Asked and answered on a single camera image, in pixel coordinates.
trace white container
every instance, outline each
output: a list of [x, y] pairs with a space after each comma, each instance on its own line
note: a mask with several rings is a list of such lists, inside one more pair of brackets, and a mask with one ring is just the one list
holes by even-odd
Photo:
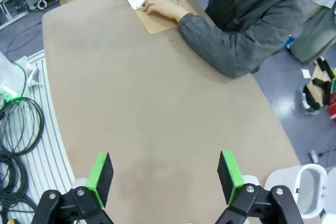
[[336, 168], [329, 174], [316, 164], [275, 170], [268, 176], [264, 188], [271, 190], [277, 185], [290, 189], [303, 219], [313, 218], [323, 209], [336, 214]]

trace person's left hand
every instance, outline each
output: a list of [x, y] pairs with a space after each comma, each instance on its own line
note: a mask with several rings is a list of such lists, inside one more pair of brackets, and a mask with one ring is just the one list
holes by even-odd
[[142, 6], [142, 10], [147, 12], [147, 14], [157, 12], [168, 18], [174, 18], [177, 22], [189, 13], [182, 6], [178, 5], [177, 0], [145, 0]]

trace screw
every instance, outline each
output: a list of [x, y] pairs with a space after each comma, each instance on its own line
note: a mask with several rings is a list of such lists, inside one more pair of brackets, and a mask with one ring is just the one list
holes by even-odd
[[246, 188], [246, 190], [247, 190], [249, 193], [253, 193], [253, 192], [254, 192], [254, 188], [253, 188], [253, 186], [248, 186], [248, 187]]
[[84, 191], [82, 190], [82, 189], [79, 189], [78, 191], [77, 191], [77, 195], [78, 196], [82, 196], [84, 194]]
[[55, 199], [56, 198], [56, 194], [52, 193], [49, 195], [49, 199]]
[[278, 188], [276, 192], [278, 195], [282, 195], [284, 193], [284, 191], [281, 188]]

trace blue floor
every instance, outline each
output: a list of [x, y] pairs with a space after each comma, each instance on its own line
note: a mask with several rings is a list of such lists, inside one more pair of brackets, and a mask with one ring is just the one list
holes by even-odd
[[[196, 1], [205, 9], [208, 0]], [[44, 12], [57, 6], [58, 4], [55, 4]], [[42, 50], [42, 28], [39, 23], [44, 12], [31, 12], [26, 17], [0, 30], [0, 51], [8, 52], [9, 59], [17, 60], [22, 56], [29, 56]], [[336, 67], [335, 56], [336, 46], [330, 48], [324, 55], [333, 67]], [[300, 162], [307, 164], [311, 163], [309, 157], [311, 149], [317, 153], [325, 152], [335, 144], [336, 125], [329, 119], [325, 109], [321, 109], [317, 115], [303, 114], [298, 90], [307, 83], [307, 80], [302, 77], [301, 68], [308, 68], [312, 73], [314, 66], [302, 66], [288, 52], [282, 51], [269, 57], [253, 76], [277, 114]], [[320, 164], [326, 167], [327, 154], [320, 158]], [[335, 165], [336, 152], [332, 152], [329, 166]]]

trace table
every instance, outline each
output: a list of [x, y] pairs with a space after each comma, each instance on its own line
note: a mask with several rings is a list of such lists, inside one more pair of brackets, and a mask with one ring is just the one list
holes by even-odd
[[60, 6], [43, 16], [43, 32], [71, 167], [87, 177], [98, 152], [110, 153], [114, 223], [215, 223], [225, 208], [222, 149], [262, 184], [299, 164], [250, 74], [222, 76], [177, 29], [149, 35], [127, 0]]

